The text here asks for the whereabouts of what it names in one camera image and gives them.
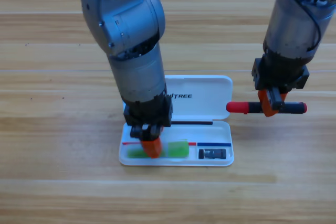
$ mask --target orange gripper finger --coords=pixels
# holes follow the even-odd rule
[[[261,108],[263,109],[263,113],[265,114],[266,117],[270,117],[273,116],[277,113],[279,113],[279,110],[273,110],[271,107],[271,104],[268,101],[267,98],[267,92],[266,90],[259,90],[258,91],[258,96],[259,96],[259,100],[261,103]],[[283,101],[285,101],[287,96],[287,93],[281,94],[281,98]]]
[[[154,141],[141,141],[141,146],[146,154],[151,158],[160,157],[162,146],[159,137]]]

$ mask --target cable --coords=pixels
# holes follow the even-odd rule
[[[302,3],[300,3],[300,2],[297,2],[297,3],[307,13],[307,15],[311,18],[311,20],[314,22],[314,24],[316,26],[316,29],[317,29],[318,40],[316,41],[316,43],[313,46],[307,48],[307,52],[311,52],[315,48],[317,48],[317,46],[321,42],[321,39],[322,39],[321,28],[320,28],[320,25],[317,22],[316,18],[314,17],[314,14],[310,11],[310,9],[308,9],[306,6],[302,5]]]
[[[314,25],[315,25],[315,27],[316,27],[316,29],[317,29],[318,40],[316,41],[316,43],[315,43],[313,46],[307,48],[307,52],[311,52],[311,51],[313,51],[315,48],[317,48],[317,46],[318,46],[319,43],[321,42],[321,39],[322,39],[321,28],[320,28],[320,25],[319,25],[319,23],[317,22],[316,18],[314,17],[314,14],[311,12],[311,10],[310,10],[307,6],[303,5],[302,0],[294,0],[294,1],[295,1],[295,2],[296,2],[296,3],[297,3],[297,4],[304,10],[304,12],[310,17],[310,19],[313,21],[313,23],[314,23]]]

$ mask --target black printed logo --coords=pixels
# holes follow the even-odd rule
[[[177,98],[192,98],[192,94],[169,94],[171,98],[177,99]]]

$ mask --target red line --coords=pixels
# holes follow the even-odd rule
[[[123,142],[122,145],[140,144],[140,142]],[[197,146],[195,142],[189,142],[189,146]]]
[[[124,142],[123,145],[140,144],[140,142]]]

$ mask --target gray robot arm segment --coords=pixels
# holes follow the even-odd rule
[[[81,0],[86,23],[107,54],[132,136],[159,137],[171,126],[172,104],[167,95],[159,40],[165,30],[160,0]],[[149,125],[143,131],[143,125]]]

